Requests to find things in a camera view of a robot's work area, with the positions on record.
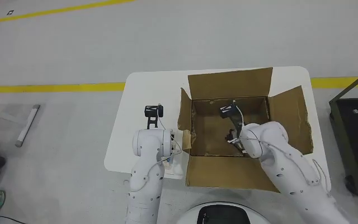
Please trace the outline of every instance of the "metal stand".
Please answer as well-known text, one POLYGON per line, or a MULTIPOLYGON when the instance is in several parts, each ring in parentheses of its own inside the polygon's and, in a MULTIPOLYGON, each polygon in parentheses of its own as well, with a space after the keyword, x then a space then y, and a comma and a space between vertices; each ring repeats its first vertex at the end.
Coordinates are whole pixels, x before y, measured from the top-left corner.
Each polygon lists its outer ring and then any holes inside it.
POLYGON ((27 132, 29 131, 31 124, 34 121, 34 118, 35 118, 36 113, 39 110, 39 108, 40 108, 40 105, 34 105, 32 107, 32 110, 31 110, 30 115, 27 118, 27 120, 22 120, 17 117, 14 117, 12 115, 6 114, 6 113, 0 113, 0 119, 4 119, 4 120, 8 120, 9 122, 14 122, 17 124, 25 125, 24 128, 22 129, 16 143, 15 143, 16 147, 22 146, 23 141, 27 135, 27 132))

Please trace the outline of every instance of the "cardboard box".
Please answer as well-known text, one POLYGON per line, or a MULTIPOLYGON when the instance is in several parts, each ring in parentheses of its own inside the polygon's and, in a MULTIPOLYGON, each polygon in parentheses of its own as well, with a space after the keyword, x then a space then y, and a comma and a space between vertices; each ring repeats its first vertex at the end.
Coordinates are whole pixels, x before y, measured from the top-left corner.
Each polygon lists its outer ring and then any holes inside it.
POLYGON ((270 96, 272 68, 188 76, 191 99, 181 89, 178 129, 183 131, 183 150, 189 153, 187 186, 277 189, 261 169, 257 159, 242 157, 226 142, 234 128, 222 119, 219 108, 233 99, 244 122, 280 122, 289 144, 303 154, 312 153, 313 144, 301 86, 270 96))

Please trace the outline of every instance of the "yellow tape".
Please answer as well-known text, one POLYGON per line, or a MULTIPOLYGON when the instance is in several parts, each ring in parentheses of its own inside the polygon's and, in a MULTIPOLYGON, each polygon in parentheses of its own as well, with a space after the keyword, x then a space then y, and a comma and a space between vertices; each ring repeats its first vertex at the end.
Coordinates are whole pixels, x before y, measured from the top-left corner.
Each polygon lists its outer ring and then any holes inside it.
MULTIPOLYGON (((358 77, 311 78, 312 88, 346 88, 358 77)), ((0 86, 0 93, 11 92, 107 92, 123 91, 125 82, 42 85, 42 86, 0 86)))
POLYGON ((11 20, 19 20, 19 19, 22 19, 22 18, 30 18, 30 17, 36 17, 36 16, 45 16, 45 15, 61 13, 61 12, 85 10, 87 8, 110 6, 112 4, 121 4, 121 3, 126 3, 126 2, 133 2, 133 1, 135 1, 135 0, 109 0, 109 1, 104 1, 104 2, 96 2, 96 3, 91 3, 91 4, 84 4, 84 5, 81 5, 81 6, 70 6, 70 7, 66 7, 66 8, 58 8, 56 10, 33 12, 33 13, 28 13, 28 14, 18 15, 18 16, 8 16, 8 17, 0 18, 0 22, 11 21, 11 20))
POLYGON ((78 85, 43 85, 43 86, 0 86, 0 93, 10 92, 106 92, 123 91, 124 82, 78 84, 78 85))
POLYGON ((346 88, 358 77, 311 78, 312 88, 346 88))

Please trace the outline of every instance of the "dark green frame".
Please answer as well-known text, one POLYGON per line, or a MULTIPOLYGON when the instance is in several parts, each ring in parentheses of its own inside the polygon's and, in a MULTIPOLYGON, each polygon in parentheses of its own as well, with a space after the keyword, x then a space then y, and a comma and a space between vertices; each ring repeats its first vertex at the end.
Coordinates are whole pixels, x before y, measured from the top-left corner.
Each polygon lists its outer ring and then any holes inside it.
POLYGON ((331 114, 329 115, 329 118, 331 120, 332 128, 335 133, 338 148, 340 150, 343 165, 346 171, 346 186, 350 192, 354 194, 357 194, 355 183, 358 184, 358 161, 355 160, 353 149, 351 147, 346 129, 343 124, 341 113, 337 105, 337 100, 339 100, 343 95, 345 95, 357 85, 358 79, 329 102, 331 107, 331 114))

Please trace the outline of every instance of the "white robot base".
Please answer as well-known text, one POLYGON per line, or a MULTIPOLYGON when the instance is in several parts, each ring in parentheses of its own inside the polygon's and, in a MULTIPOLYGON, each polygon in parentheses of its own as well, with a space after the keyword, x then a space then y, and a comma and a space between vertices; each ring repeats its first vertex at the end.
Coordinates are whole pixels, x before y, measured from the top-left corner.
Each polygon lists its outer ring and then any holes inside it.
POLYGON ((270 224, 258 212, 241 204, 210 202, 199 204, 184 213, 177 224, 270 224))

